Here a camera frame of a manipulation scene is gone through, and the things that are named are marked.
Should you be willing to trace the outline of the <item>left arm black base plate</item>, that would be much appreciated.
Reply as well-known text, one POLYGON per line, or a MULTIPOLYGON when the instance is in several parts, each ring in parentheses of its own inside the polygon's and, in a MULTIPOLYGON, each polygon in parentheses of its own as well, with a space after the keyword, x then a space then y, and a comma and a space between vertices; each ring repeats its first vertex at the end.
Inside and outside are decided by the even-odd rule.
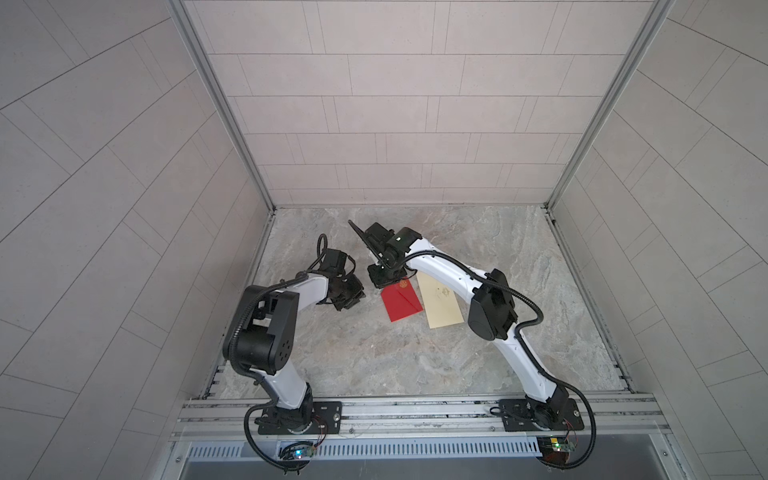
POLYGON ((340 401, 314 401, 294 410, 270 407, 253 423, 262 436, 338 434, 342 408, 340 401))

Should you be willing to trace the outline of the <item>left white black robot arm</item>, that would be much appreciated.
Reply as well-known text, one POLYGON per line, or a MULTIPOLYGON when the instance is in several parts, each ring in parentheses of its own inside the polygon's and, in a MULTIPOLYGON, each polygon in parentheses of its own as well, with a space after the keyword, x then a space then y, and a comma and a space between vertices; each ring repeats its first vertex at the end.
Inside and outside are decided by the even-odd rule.
POLYGON ((315 305, 350 309, 364 297, 347 253, 322 248, 310 268, 271 286, 246 287, 222 345, 222 355, 239 375, 267 392, 266 429, 302 433, 313 423, 311 386, 290 356, 298 313, 315 305))

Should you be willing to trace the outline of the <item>cream yellow envelope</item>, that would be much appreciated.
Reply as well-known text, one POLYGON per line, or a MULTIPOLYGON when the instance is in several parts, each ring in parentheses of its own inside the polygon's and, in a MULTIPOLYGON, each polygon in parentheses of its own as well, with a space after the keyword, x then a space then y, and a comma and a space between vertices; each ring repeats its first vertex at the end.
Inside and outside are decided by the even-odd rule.
POLYGON ((464 323, 458 300, 451 289, 421 271, 416 278, 430 329, 464 323))

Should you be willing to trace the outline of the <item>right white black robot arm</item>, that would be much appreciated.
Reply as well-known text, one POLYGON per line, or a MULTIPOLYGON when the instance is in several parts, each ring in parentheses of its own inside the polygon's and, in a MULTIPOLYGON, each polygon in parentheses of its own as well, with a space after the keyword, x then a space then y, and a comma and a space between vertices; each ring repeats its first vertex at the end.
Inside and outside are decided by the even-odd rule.
POLYGON ((469 305, 466 323, 472 332, 493 343, 520 379, 527 402, 525 416, 541 429, 561 426, 569 400, 567 387, 541 365, 521 333, 543 321, 538 305, 512 289, 502 271, 471 268, 408 227, 394 231, 374 223, 363 230, 354 222, 349 224, 375 259, 367 267, 375 287, 394 285, 409 270, 447 286, 469 305))

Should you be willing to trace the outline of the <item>red envelope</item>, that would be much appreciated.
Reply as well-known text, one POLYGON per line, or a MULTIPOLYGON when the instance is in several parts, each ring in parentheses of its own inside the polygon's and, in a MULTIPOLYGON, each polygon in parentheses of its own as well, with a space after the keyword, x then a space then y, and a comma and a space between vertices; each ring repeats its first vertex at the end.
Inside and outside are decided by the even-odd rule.
POLYGON ((391 322, 397 322, 423 311, 409 279, 402 279, 381 291, 381 299, 391 322))

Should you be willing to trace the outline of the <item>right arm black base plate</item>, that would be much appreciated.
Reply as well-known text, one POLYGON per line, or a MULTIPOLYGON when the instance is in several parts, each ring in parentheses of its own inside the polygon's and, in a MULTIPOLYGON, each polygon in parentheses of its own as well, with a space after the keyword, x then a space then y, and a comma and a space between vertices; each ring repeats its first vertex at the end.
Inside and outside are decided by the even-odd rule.
POLYGON ((506 432, 582 431, 584 416, 574 399, 567 398, 561 407, 525 399, 502 399, 490 409, 500 417, 506 432))

